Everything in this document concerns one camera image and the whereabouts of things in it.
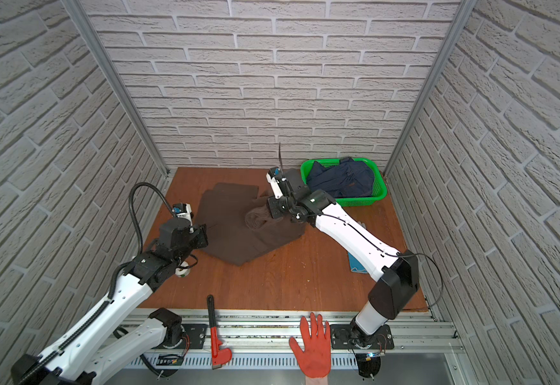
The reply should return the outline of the brown trousers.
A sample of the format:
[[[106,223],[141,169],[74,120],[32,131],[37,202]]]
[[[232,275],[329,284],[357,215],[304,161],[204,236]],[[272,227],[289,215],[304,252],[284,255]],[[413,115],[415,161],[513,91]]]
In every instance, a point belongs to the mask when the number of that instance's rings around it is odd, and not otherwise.
[[[268,198],[268,193],[259,196],[257,186],[245,184],[218,183],[204,192],[194,217],[206,226],[204,252],[241,266],[300,239],[305,225],[273,219]]]

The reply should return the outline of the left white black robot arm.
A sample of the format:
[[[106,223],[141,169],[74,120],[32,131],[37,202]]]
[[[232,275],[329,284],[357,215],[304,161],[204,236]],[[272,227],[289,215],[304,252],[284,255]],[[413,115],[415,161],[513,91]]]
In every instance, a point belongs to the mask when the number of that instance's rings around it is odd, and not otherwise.
[[[172,218],[161,226],[155,249],[114,271],[108,293],[65,335],[37,356],[24,355],[12,367],[15,384],[103,384],[135,358],[155,347],[177,347],[185,332],[178,314],[160,308],[135,330],[104,343],[141,303],[176,274],[194,250],[209,244],[206,226]]]

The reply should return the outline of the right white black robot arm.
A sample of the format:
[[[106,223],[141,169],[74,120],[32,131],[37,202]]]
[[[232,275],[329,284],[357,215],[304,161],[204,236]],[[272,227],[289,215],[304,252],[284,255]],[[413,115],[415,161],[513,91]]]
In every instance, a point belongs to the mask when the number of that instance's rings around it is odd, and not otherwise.
[[[419,290],[417,256],[385,244],[355,221],[323,190],[293,185],[285,176],[267,175],[274,196],[268,200],[273,218],[291,217],[331,237],[365,268],[375,285],[351,323],[353,338],[368,338],[393,320]]]

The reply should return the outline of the red gloved hand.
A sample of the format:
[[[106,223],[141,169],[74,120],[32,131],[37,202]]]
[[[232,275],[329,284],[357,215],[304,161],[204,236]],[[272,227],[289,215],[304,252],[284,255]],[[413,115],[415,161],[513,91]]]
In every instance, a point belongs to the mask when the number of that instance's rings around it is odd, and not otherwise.
[[[331,327],[321,314],[310,312],[309,319],[300,319],[301,347],[295,337],[289,346],[305,375],[305,384],[328,384],[331,371]]]

